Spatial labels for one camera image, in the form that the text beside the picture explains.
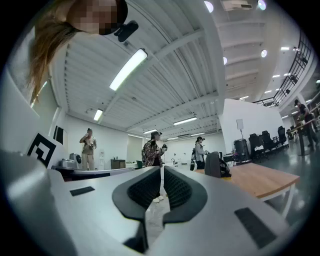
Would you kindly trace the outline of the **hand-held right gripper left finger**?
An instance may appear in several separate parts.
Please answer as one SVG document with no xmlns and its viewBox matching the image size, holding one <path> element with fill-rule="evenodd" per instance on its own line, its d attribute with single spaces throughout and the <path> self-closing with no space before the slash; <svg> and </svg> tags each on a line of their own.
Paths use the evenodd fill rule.
<svg viewBox="0 0 320 256">
<path fill-rule="evenodd" d="M 158 167 L 68 182 L 57 170 L 48 175 L 75 256 L 161 256 L 145 228 L 151 193 L 160 187 Z"/>
</svg>

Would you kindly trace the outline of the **wooden table top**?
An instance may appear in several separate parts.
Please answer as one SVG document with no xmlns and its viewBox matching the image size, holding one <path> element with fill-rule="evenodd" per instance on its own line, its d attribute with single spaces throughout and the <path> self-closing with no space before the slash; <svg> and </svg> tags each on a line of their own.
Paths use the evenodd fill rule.
<svg viewBox="0 0 320 256">
<path fill-rule="evenodd" d="M 258 200 L 266 202 L 278 196 L 287 195 L 281 216 L 286 219 L 292 204 L 296 184 L 300 176 L 262 165 L 248 163 L 230 168 L 230 177 L 214 178 L 205 174 L 203 169 L 201 183 L 208 192 L 210 204 L 217 203 L 218 208 L 234 211 L 238 207 L 247 207 Z"/>
</svg>

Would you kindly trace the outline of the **person's grey top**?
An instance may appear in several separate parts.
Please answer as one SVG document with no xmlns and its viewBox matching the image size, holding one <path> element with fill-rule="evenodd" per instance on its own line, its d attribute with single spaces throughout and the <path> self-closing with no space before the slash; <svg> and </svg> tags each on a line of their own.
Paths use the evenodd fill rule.
<svg viewBox="0 0 320 256">
<path fill-rule="evenodd" d="M 26 154 L 38 132 L 38 124 L 39 115 L 4 68 L 0 79 L 0 149 Z"/>
</svg>

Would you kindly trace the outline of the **wooden high table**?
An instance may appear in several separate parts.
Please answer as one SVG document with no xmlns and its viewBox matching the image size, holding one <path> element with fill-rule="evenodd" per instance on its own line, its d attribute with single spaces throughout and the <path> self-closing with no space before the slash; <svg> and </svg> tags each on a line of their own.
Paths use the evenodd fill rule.
<svg viewBox="0 0 320 256">
<path fill-rule="evenodd" d="M 290 133 L 293 133 L 295 131 L 297 131 L 298 134 L 298 142 L 299 142 L 299 146 L 298 146 L 298 155 L 301 157 L 304 157 L 306 155 L 309 155 L 311 150 L 310 147 L 305 147 L 305 143 L 304 143 L 304 139 L 303 139 L 303 133 L 304 133 L 304 128 L 308 125 L 311 124 L 313 121 L 316 122 L 317 124 L 317 129 L 320 132 L 320 116 L 316 117 L 308 122 L 305 122 L 304 124 L 297 126 L 295 128 L 293 128 L 292 130 L 290 130 Z"/>
</svg>

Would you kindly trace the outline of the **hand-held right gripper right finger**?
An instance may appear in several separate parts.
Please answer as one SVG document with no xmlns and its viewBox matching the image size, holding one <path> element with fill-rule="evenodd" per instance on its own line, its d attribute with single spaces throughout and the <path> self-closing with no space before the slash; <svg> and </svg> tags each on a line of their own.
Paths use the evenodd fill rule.
<svg viewBox="0 0 320 256">
<path fill-rule="evenodd" d="M 290 227 L 262 200 L 220 178 L 164 167 L 170 211 L 149 256 L 270 256 Z"/>
</svg>

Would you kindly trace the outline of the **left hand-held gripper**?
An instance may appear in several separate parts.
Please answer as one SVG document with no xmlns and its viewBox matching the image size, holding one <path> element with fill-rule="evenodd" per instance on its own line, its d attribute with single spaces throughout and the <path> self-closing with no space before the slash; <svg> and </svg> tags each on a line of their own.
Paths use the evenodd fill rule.
<svg viewBox="0 0 320 256">
<path fill-rule="evenodd" d="M 46 256 L 77 256 L 51 191 L 48 165 L 56 145 L 37 134 L 26 154 L 0 151 L 0 192 L 16 226 Z M 104 178 L 132 172 L 56 168 L 65 182 Z"/>
</svg>

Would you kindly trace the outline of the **black round bin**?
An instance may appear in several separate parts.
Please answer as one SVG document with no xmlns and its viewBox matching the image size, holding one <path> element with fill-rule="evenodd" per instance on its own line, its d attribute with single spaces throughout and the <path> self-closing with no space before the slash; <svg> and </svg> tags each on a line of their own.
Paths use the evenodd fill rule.
<svg viewBox="0 0 320 256">
<path fill-rule="evenodd" d="M 244 163 L 250 160 L 247 141 L 245 139 L 237 139 L 233 142 L 236 163 Z"/>
</svg>

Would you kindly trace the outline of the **brown wooden cabinet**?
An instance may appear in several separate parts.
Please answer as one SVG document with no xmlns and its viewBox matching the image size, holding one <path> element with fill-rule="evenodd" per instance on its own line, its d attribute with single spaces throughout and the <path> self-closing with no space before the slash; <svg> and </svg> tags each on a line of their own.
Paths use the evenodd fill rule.
<svg viewBox="0 0 320 256">
<path fill-rule="evenodd" d="M 123 159 L 111 159 L 110 166 L 112 170 L 124 169 L 126 167 L 126 161 Z"/>
</svg>

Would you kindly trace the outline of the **black office chair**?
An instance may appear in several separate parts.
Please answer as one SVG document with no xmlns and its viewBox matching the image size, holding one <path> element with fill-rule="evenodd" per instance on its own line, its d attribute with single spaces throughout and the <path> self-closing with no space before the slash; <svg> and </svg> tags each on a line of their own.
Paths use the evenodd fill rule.
<svg viewBox="0 0 320 256">
<path fill-rule="evenodd" d="M 277 132 L 278 132 L 278 144 L 285 146 L 285 143 L 287 141 L 285 128 L 283 126 L 280 126 Z"/>
<path fill-rule="evenodd" d="M 271 151 L 272 149 L 276 148 L 276 144 L 271 139 L 270 133 L 267 130 L 262 131 L 261 138 L 265 150 Z"/>
<path fill-rule="evenodd" d="M 253 133 L 249 135 L 249 143 L 252 160 L 259 160 L 265 154 L 262 139 L 256 133 Z"/>
</svg>

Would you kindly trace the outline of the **black mezzanine railing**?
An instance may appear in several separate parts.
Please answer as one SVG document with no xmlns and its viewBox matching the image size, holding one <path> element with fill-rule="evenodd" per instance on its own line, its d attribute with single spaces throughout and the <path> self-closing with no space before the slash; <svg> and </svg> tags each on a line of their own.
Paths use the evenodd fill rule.
<svg viewBox="0 0 320 256">
<path fill-rule="evenodd" d="M 262 96 L 261 99 L 254 103 L 260 106 L 272 108 L 278 107 L 289 96 L 293 89 L 298 84 L 303 72 L 307 69 L 308 64 L 311 63 L 312 46 L 303 31 L 299 32 L 299 41 L 297 46 L 292 46 L 293 58 L 289 60 L 290 76 L 280 79 L 280 88 L 277 92 Z"/>
</svg>

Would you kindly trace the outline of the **grey backpack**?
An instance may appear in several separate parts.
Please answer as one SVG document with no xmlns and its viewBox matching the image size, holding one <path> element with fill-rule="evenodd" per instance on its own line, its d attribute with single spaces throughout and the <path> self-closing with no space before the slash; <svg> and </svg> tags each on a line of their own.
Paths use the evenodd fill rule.
<svg viewBox="0 0 320 256">
<path fill-rule="evenodd" d="M 222 152 L 215 151 L 206 156 L 204 174 L 219 179 L 232 176 L 228 165 L 222 159 Z"/>
</svg>

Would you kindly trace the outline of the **white sink counter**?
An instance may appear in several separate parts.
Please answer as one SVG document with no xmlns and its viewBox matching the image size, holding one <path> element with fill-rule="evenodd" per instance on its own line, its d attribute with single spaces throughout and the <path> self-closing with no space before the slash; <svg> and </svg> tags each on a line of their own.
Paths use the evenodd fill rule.
<svg viewBox="0 0 320 256">
<path fill-rule="evenodd" d="M 164 167 L 184 169 L 184 168 L 186 168 L 187 166 L 188 166 L 188 165 L 182 163 L 180 159 L 176 160 L 176 159 L 174 159 L 174 158 L 171 158 L 171 159 L 169 159 L 168 161 L 167 161 L 167 160 L 165 161 L 165 163 L 163 164 L 162 169 L 164 169 Z"/>
</svg>

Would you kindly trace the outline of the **group of small ceiling panel lights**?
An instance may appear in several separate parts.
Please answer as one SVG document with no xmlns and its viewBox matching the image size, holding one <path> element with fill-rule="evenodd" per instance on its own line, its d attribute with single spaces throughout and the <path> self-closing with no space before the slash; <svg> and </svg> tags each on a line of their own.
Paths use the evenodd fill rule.
<svg viewBox="0 0 320 256">
<path fill-rule="evenodd" d="M 267 78 L 270 78 L 270 80 L 263 80 L 257 85 L 262 86 L 262 88 L 258 88 L 256 92 L 252 92 L 251 95 L 245 95 L 243 97 L 240 97 L 240 101 L 255 101 L 257 98 L 259 98 L 262 93 L 262 89 L 264 89 L 264 92 L 262 93 L 262 96 L 275 93 L 280 89 L 280 79 L 284 79 L 291 75 L 291 72 L 289 72 L 289 60 L 293 58 L 294 51 L 292 51 L 292 47 L 289 46 L 283 46 L 280 49 L 281 55 L 278 58 L 278 64 L 274 68 L 273 76 L 268 76 Z"/>
</svg>

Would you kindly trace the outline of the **white ceiling air conditioner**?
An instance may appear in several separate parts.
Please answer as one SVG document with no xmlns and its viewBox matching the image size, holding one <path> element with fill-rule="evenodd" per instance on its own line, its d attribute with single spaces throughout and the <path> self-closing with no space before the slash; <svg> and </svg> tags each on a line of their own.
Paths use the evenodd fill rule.
<svg viewBox="0 0 320 256">
<path fill-rule="evenodd" d="M 222 7 L 225 11 L 235 11 L 235 10 L 251 10 L 253 6 L 246 0 L 222 0 Z"/>
</svg>

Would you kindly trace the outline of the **person's black cap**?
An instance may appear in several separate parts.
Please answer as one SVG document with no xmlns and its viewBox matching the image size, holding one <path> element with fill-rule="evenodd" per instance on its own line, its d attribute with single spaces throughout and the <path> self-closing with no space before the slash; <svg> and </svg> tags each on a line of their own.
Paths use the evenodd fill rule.
<svg viewBox="0 0 320 256">
<path fill-rule="evenodd" d="M 119 30 L 125 23 L 128 16 L 128 5 L 125 0 L 112 0 L 114 5 L 111 6 L 111 11 L 107 13 L 107 17 L 111 20 L 103 21 L 99 25 L 100 35 L 109 35 Z"/>
</svg>

